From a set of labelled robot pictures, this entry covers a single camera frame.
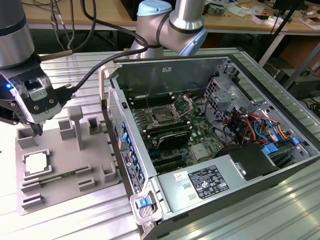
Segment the pcie slot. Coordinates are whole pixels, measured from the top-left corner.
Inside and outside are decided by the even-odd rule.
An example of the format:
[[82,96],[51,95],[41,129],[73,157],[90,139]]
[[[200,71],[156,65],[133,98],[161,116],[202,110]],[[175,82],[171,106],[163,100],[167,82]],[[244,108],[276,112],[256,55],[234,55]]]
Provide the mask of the pcie slot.
[[164,164],[164,165],[159,165],[159,166],[155,166],[155,170],[157,171],[157,173],[163,173],[163,172],[170,172],[175,170],[176,168],[182,168],[186,166],[186,162],[184,160],[176,160],[173,162],[170,162],[168,164]]
[[153,162],[153,166],[156,167],[156,166],[160,166],[160,165],[165,165],[165,164],[171,163],[172,161],[180,160],[181,158],[182,158],[181,155],[169,157],[169,158],[166,158],[163,160]]

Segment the motherboard chip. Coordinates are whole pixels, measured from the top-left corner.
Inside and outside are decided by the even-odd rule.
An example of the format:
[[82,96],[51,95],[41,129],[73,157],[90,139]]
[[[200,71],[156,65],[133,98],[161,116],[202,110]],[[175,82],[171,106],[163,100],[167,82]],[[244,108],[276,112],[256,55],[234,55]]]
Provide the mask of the motherboard chip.
[[193,145],[191,147],[191,150],[197,160],[203,159],[203,158],[209,156],[207,149],[205,148],[205,146],[202,143]]

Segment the power supply label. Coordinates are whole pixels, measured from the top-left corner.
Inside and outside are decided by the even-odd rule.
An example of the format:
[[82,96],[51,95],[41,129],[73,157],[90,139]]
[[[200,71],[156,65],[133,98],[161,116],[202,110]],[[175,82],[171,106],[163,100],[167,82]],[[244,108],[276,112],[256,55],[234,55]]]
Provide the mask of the power supply label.
[[229,189],[216,165],[188,174],[199,198],[206,199]]
[[138,194],[141,192],[141,188],[140,188],[139,181],[137,179],[136,171],[134,169],[135,166],[132,164],[132,162],[130,160],[130,156],[128,154],[128,151],[121,151],[121,155],[122,155],[122,158],[124,161],[125,170],[126,170],[127,175],[130,179],[132,189],[134,190],[135,194]]

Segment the workbench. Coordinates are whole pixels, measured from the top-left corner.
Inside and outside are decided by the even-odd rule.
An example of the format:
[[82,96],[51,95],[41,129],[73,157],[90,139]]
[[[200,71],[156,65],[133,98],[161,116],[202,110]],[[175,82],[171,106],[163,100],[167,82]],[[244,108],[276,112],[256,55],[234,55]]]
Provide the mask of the workbench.
[[[76,85],[91,67],[117,52],[79,53],[41,64],[49,76],[53,88],[68,83]],[[198,55],[213,53],[233,54],[241,63],[250,67],[250,57],[236,48],[200,49]],[[165,56],[175,53],[164,52]],[[251,68],[255,76],[266,72]],[[268,78],[260,79],[268,85]],[[291,98],[281,95],[280,85],[270,88],[272,94],[317,138],[319,124],[311,123],[299,110],[303,103],[290,104]],[[53,120],[43,129],[58,127],[58,120],[66,119],[67,107],[81,106],[85,122],[89,117],[104,118],[99,104],[98,73],[76,93]],[[140,239],[139,229],[133,217],[124,184],[98,190],[42,210],[19,216],[16,212],[16,164],[15,137],[21,124],[11,126],[0,123],[0,239],[92,239],[105,240]],[[110,138],[103,124],[111,152]],[[164,240],[205,239],[319,239],[320,221],[320,161],[303,169],[278,186],[253,195],[237,204],[202,218],[165,236]]]
[[[32,0],[23,0],[25,3],[32,4]],[[92,22],[87,19],[82,13],[80,0],[73,1],[74,6],[74,22],[76,30],[89,30]],[[92,1],[86,0],[86,8],[88,13],[92,15]],[[253,0],[250,3],[246,3],[249,6],[263,6],[264,11],[268,15],[272,16],[276,10],[267,6],[264,3],[260,3],[257,0]],[[70,5],[68,0],[62,0],[58,3],[64,22],[67,29],[71,29],[71,14]],[[23,5],[26,18],[31,29],[51,29],[50,11],[43,10],[36,6]],[[111,24],[119,25],[126,29],[134,31],[136,29],[136,22],[132,21],[128,15],[125,7],[120,0],[97,0],[96,1],[97,18],[102,21],[109,22]],[[291,23],[287,23],[282,32],[276,37],[273,44],[264,54],[260,60],[260,65],[264,65],[282,39],[286,35],[309,35],[320,36],[320,31],[313,30],[299,21],[300,16],[294,16]],[[270,34],[271,27],[265,24],[257,24],[251,20],[251,15],[244,17],[237,16],[229,11],[226,11],[224,16],[206,15],[204,27],[208,29],[209,33],[229,33],[229,34]],[[106,26],[97,24],[96,30],[114,30]]]

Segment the aluminum extrusion table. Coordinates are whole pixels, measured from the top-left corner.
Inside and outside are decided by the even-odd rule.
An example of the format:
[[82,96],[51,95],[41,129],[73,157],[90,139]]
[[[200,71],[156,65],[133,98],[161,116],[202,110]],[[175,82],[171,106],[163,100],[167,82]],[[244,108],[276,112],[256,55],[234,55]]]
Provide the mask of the aluminum extrusion table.
[[[252,59],[245,52],[236,48],[218,48],[201,49],[197,54],[217,52],[233,54],[268,86],[271,77],[266,77],[262,68],[254,67]],[[43,63],[42,67],[54,88],[67,83],[74,85],[92,66],[114,53],[75,54]],[[48,121],[44,129],[58,127],[58,120],[67,117],[66,108],[74,105],[82,107],[82,121],[93,116],[103,121],[98,85],[98,73],[95,73],[77,92],[77,97],[69,101],[54,120]],[[282,104],[288,106],[320,138],[320,123],[316,117],[306,117],[301,111],[303,106],[290,96],[284,96],[283,88],[279,85],[268,87]],[[14,156],[17,127],[22,126],[0,123],[0,239],[140,239],[123,183],[19,216],[16,213]],[[278,186],[189,224],[163,239],[320,239],[319,199],[320,162],[316,162]]]

